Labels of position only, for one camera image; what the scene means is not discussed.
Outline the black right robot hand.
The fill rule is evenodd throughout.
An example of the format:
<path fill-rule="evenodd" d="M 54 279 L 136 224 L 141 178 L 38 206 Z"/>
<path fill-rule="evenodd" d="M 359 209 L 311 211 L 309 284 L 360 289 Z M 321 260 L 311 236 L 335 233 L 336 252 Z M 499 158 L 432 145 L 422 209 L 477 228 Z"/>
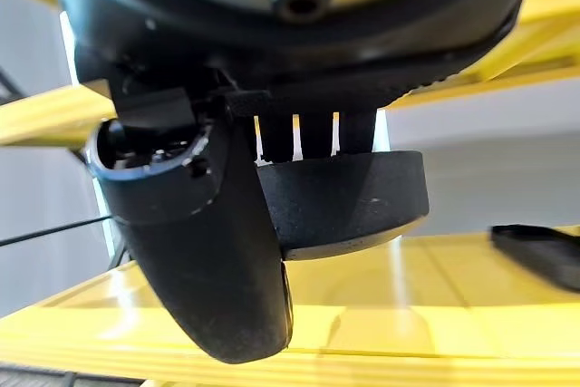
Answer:
<path fill-rule="evenodd" d="M 288 260 L 402 235 L 430 211 L 377 111 L 476 63 L 523 0 L 60 0 L 81 84 L 114 118 L 87 163 L 180 328 L 224 363 L 290 342 Z"/>

